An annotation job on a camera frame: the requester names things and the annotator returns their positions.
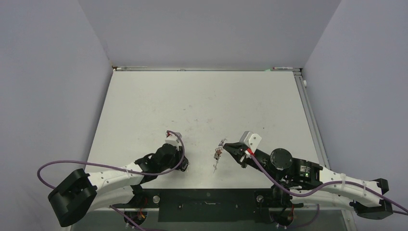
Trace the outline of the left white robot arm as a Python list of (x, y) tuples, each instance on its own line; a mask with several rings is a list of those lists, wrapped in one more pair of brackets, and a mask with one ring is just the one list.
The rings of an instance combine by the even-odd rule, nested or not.
[(61, 227), (81, 220), (96, 203), (97, 196), (126, 186), (137, 186), (174, 170), (184, 172), (189, 162), (182, 144), (163, 144), (155, 153), (124, 166), (105, 165), (103, 172), (87, 173), (79, 168), (71, 172), (48, 195), (48, 201)]

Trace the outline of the aluminium frame rail right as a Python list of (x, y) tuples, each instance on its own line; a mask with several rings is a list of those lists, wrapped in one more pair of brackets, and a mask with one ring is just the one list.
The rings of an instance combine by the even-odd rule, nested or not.
[(306, 115), (306, 119), (308, 122), (308, 126), (309, 129), (311, 131), (311, 135), (312, 135), (312, 140), (313, 143), (315, 145), (316, 151), (317, 153), (321, 156), (321, 157), (325, 157), (325, 150), (324, 150), (324, 146), (322, 143), (322, 139), (321, 139), (321, 135), (319, 132), (319, 128), (307, 95), (307, 90), (306, 90), (306, 83), (305, 80), (302, 76), (302, 72), (301, 69), (296, 69), (294, 72), (294, 79), (295, 82), (297, 84), (297, 88), (300, 94), (300, 98), (302, 101), (302, 105), (305, 111), (305, 115)]

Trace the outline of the aluminium frame rail back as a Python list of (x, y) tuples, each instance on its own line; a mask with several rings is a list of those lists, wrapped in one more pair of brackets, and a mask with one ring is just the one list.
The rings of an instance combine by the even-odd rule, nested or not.
[(275, 71), (272, 67), (153, 67), (153, 66), (114, 66), (115, 71)]

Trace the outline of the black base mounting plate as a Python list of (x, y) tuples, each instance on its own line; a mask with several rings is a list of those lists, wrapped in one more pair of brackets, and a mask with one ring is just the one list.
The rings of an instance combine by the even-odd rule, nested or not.
[(157, 209), (159, 222), (270, 223), (293, 207), (291, 196), (276, 189), (143, 189), (119, 208)]

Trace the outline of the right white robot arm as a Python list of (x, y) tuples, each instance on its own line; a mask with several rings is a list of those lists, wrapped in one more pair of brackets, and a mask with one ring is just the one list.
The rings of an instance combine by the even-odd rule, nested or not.
[(391, 202), (383, 198), (388, 181), (358, 180), (304, 159), (294, 158), (283, 148), (270, 154), (252, 150), (244, 143), (226, 143), (223, 149), (246, 168), (264, 173), (273, 183), (271, 191), (261, 194), (259, 206), (291, 207), (303, 204), (329, 204), (353, 210), (362, 218), (380, 220), (393, 214)]

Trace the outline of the aluminium frame rail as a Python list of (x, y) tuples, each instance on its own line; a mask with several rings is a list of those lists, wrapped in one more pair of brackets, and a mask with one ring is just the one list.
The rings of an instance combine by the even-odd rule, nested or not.
[(114, 66), (115, 71), (275, 71), (272, 67), (153, 67), (153, 66)]
[(305, 115), (306, 115), (306, 119), (308, 122), (308, 126), (309, 129), (311, 131), (311, 135), (312, 135), (312, 140), (313, 143), (315, 145), (316, 151), (317, 153), (321, 156), (321, 157), (325, 157), (325, 150), (324, 150), (324, 146), (322, 143), (322, 139), (321, 139), (321, 135), (319, 132), (319, 128), (307, 95), (307, 90), (306, 90), (306, 83), (305, 80), (302, 76), (302, 72), (301, 69), (296, 69), (294, 72), (294, 79), (295, 82), (297, 84), (297, 88), (300, 94), (300, 98), (302, 101), (302, 105), (305, 111)]

